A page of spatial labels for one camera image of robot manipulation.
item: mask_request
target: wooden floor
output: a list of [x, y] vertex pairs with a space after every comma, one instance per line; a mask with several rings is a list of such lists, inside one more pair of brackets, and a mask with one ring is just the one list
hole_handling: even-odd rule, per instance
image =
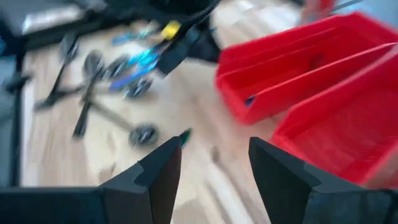
[[[293, 27], [299, 10], [290, 3], [264, 0], [224, 0], [213, 14], [219, 43], [229, 46]], [[125, 28], [101, 31], [80, 39], [80, 54], [68, 67], [63, 84], [82, 81], [82, 64], [92, 49], [101, 50], [107, 63], [123, 53], [145, 49], [131, 42], [112, 47], [114, 34]], [[152, 148], [131, 147], [127, 133], [94, 111], [81, 141], [71, 138], [81, 111], [80, 97], [69, 98], [53, 109], [32, 114], [34, 100], [49, 93], [60, 68], [58, 46], [29, 52], [24, 70], [34, 81], [24, 90], [25, 186], [99, 185], [112, 178]], [[97, 96], [132, 124], [159, 126], [159, 144], [192, 128], [183, 150], [182, 173], [174, 208], [174, 224], [268, 223], [266, 209], [254, 182], [248, 143], [251, 136], [269, 139], [282, 114], [254, 126], [236, 123], [214, 87], [216, 65], [186, 60], [165, 79], [154, 75], [148, 94], [138, 100], [121, 95]]]

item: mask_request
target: red plastic bin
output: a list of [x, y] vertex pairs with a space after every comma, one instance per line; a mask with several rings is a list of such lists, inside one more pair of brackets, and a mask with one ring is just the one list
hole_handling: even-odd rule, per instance
[[216, 86], [236, 119], [252, 124], [337, 84], [391, 47], [378, 46], [397, 41], [362, 14], [335, 16], [226, 49]]
[[[393, 45], [385, 44], [306, 72], [311, 66], [308, 58], [316, 55], [319, 47], [316, 45], [274, 58], [261, 66], [247, 68], [243, 70], [247, 75], [244, 80], [240, 72], [227, 75], [221, 78], [219, 89], [238, 121], [252, 124], [348, 78], [382, 57]], [[258, 75], [259, 69], [266, 69], [268, 78]], [[252, 102], [247, 104], [253, 95]]]
[[398, 55], [293, 107], [272, 142], [368, 188], [398, 188]]

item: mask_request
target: scooter wheel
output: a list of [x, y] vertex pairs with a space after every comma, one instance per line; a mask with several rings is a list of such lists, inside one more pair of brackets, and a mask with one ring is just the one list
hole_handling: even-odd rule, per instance
[[153, 145], [159, 139], [159, 131], [153, 124], [143, 124], [130, 132], [129, 142], [133, 146]]
[[124, 93], [124, 97], [129, 99], [141, 97], [149, 90], [151, 85], [152, 80], [141, 79], [138, 82], [129, 85], [129, 88]]
[[104, 57], [99, 50], [92, 50], [86, 57], [83, 64], [84, 75], [87, 79], [91, 79], [93, 74], [101, 73], [98, 79], [102, 79], [104, 73]]

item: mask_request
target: small wheel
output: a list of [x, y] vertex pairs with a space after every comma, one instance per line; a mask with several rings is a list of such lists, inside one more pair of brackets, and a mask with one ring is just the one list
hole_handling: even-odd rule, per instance
[[129, 85], [129, 88], [125, 91], [124, 97], [126, 98], [138, 98], [146, 93], [150, 86], [152, 85], [152, 80], [149, 79], [141, 79], [132, 85]]
[[99, 50], [92, 50], [86, 57], [83, 64], [84, 74], [86, 78], [91, 78], [93, 73], [102, 73], [104, 70], [105, 62], [102, 53]]
[[102, 79], [110, 80], [120, 77], [128, 68], [129, 58], [127, 54], [118, 57], [104, 70]]
[[159, 131], [153, 124], [143, 124], [130, 132], [129, 142], [133, 146], [153, 145], [159, 138]]

